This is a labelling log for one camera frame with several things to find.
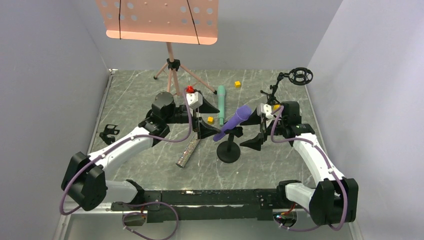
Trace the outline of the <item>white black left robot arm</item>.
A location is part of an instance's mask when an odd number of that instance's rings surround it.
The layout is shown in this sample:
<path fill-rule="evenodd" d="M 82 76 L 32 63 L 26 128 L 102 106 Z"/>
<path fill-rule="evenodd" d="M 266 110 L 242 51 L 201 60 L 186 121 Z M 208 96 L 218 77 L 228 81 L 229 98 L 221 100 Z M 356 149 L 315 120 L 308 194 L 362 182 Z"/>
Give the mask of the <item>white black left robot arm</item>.
<path fill-rule="evenodd" d="M 101 203 L 122 203 L 136 207 L 146 202 L 145 190 L 135 181 L 109 181 L 106 174 L 117 170 L 122 164 L 144 150 L 160 142 L 182 142 L 185 138 L 167 139 L 170 124 L 187 124 L 187 135 L 198 133 L 201 139 L 216 135 L 220 130 L 204 122 L 200 114 L 217 114 L 219 109 L 204 99 L 199 90 L 186 93 L 184 104 L 177 106 L 174 96 L 161 92 L 155 96 L 146 118 L 130 133 L 98 151 L 75 153 L 68 164 L 61 183 L 63 190 L 59 211 L 64 209 L 65 198 L 70 197 L 77 208 L 91 211 Z"/>

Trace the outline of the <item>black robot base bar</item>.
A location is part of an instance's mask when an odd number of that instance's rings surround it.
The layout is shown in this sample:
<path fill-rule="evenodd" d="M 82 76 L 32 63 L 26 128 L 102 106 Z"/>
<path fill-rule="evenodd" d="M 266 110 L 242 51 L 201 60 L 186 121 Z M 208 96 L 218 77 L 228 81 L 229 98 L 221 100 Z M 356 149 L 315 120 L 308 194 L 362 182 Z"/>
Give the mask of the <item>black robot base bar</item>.
<path fill-rule="evenodd" d="M 214 190 L 147 190 L 145 207 L 114 202 L 113 212 L 146 212 L 148 223 L 190 220 L 256 219 L 271 221 L 274 214 L 289 210 L 293 203 L 275 188 Z"/>

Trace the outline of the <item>black round-base microphone stand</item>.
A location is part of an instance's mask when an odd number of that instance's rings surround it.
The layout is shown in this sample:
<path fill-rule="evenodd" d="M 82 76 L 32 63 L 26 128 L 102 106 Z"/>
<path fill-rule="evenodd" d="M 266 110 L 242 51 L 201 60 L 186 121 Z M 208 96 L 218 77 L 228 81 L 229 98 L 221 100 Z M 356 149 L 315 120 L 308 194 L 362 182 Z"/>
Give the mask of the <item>black round-base microphone stand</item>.
<path fill-rule="evenodd" d="M 243 128 L 241 126 L 236 126 L 232 129 L 227 129 L 225 135 L 228 135 L 228 138 L 218 145 L 216 154 L 220 161 L 226 164 L 232 164 L 236 162 L 241 155 L 240 147 L 234 142 L 234 138 L 240 138 L 243 135 Z"/>

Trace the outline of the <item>purple microphone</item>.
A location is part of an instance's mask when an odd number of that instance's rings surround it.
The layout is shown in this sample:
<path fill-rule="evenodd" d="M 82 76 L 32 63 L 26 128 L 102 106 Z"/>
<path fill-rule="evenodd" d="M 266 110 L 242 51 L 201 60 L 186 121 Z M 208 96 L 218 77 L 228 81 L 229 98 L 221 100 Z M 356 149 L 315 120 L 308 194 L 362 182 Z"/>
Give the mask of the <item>purple microphone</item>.
<path fill-rule="evenodd" d="M 226 135 L 225 131 L 237 127 L 240 123 L 246 121 L 251 114 L 252 109 L 248 105 L 242 105 L 239 107 L 235 111 L 234 115 L 222 126 L 220 132 L 213 136 L 213 141 L 218 142 L 221 140 Z"/>

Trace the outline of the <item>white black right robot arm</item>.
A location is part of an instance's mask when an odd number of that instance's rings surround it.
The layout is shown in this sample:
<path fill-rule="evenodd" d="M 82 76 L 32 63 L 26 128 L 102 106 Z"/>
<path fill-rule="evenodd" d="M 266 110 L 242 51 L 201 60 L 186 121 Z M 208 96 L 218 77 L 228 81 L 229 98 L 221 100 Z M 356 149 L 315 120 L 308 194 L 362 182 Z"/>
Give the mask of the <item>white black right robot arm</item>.
<path fill-rule="evenodd" d="M 314 187 L 299 180 L 280 181 L 274 194 L 277 205 L 300 206 L 317 227 L 327 225 L 334 231 L 356 219 L 359 185 L 354 178 L 345 177 L 329 159 L 314 129 L 302 122 L 298 102 L 282 102 L 276 110 L 264 103 L 256 110 L 243 105 L 224 122 L 213 140 L 217 142 L 231 131 L 240 134 L 241 126 L 250 125 L 259 125 L 260 131 L 240 146 L 261 151 L 267 140 L 276 144 L 289 143 L 314 180 Z"/>

